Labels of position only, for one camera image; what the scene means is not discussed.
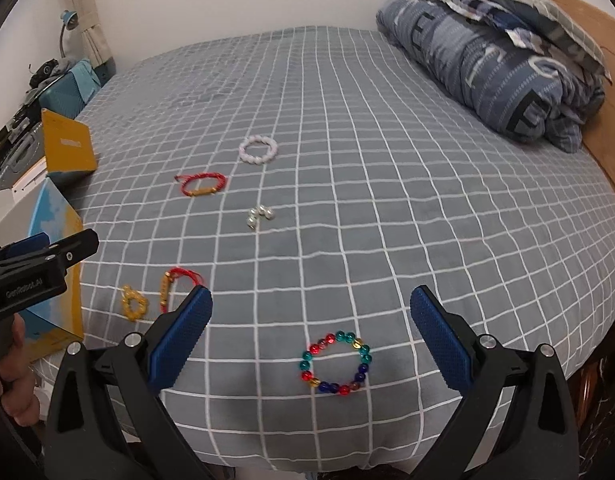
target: wooden bed frame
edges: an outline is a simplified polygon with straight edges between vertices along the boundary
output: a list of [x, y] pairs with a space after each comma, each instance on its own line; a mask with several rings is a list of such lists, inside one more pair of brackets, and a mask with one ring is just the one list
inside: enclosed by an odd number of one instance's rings
[[612, 83], [605, 85], [606, 101], [583, 130], [583, 143], [615, 190], [615, 19], [581, 0], [554, 0], [600, 44]]

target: blue patterned blanket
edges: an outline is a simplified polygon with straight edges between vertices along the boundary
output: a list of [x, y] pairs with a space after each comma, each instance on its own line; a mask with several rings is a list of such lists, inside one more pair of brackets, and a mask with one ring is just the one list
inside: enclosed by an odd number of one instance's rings
[[490, 10], [473, 7], [475, 16], [488, 16], [475, 21], [441, 0], [390, 0], [377, 21], [390, 41], [487, 126], [517, 142], [545, 136], [576, 152], [581, 125], [605, 99], [601, 77], [559, 56], [558, 49], [548, 57], [515, 46], [506, 30], [510, 23], [501, 21], [510, 17], [497, 12], [494, 27]]

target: pillow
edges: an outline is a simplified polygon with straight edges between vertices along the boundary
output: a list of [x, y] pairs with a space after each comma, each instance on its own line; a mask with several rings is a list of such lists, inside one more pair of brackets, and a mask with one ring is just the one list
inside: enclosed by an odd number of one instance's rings
[[481, 22], [508, 35], [514, 46], [532, 50], [541, 56], [554, 46], [532, 30], [518, 16], [488, 0], [439, 0], [454, 12], [475, 22]]
[[552, 0], [490, 1], [505, 7], [529, 23], [539, 34], [589, 72], [610, 78], [599, 44]]

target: curtain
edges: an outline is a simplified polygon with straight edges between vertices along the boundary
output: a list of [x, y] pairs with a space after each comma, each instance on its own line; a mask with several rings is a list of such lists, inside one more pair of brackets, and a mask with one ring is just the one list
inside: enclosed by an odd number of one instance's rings
[[72, 7], [69, 10], [78, 12], [78, 26], [82, 35], [85, 54], [96, 68], [111, 58], [111, 50], [105, 40], [98, 21], [96, 0], [67, 0]]

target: gray plaid bedsheet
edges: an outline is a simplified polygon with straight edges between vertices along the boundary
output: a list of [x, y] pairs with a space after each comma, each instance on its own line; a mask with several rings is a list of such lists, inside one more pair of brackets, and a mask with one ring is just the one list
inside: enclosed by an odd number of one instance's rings
[[[86, 344], [145, 331], [165, 270], [200, 272], [214, 316], [162, 399], [206, 462], [338, 470], [427, 452], [459, 396], [410, 321], [422, 283], [478, 333], [552, 343], [567, 375], [615, 317], [615, 195], [591, 156], [503, 139], [378, 32], [186, 46], [117, 75], [79, 119], [100, 157], [70, 197], [101, 240], [82, 266]], [[254, 134], [279, 144], [263, 167], [238, 160]], [[206, 170], [228, 176], [223, 192], [180, 193], [174, 175]], [[253, 233], [258, 203], [276, 218]], [[123, 317], [126, 283], [145, 320]], [[315, 395], [299, 357], [336, 330], [373, 348], [369, 387]], [[38, 369], [52, 380], [59, 361]], [[337, 345], [315, 366], [342, 383], [358, 362]]]

